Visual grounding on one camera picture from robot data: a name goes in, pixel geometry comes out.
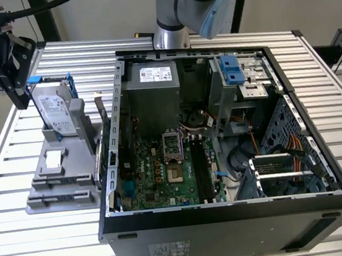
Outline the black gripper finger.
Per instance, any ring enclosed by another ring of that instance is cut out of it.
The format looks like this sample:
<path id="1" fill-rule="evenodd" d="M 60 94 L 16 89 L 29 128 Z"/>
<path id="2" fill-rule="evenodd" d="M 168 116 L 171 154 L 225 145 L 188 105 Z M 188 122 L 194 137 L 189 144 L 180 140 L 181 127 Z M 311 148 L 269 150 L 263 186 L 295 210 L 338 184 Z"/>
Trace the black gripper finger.
<path id="1" fill-rule="evenodd" d="M 31 61 L 35 52 L 35 41 L 28 37 L 10 36 L 13 43 L 12 56 L 19 63 L 15 78 L 15 86 L 23 89 L 30 74 Z"/>
<path id="2" fill-rule="evenodd" d="M 26 109 L 29 96 L 25 89 L 26 81 L 19 76 L 19 71 L 0 66 L 0 91 L 6 93 L 17 109 Z"/>

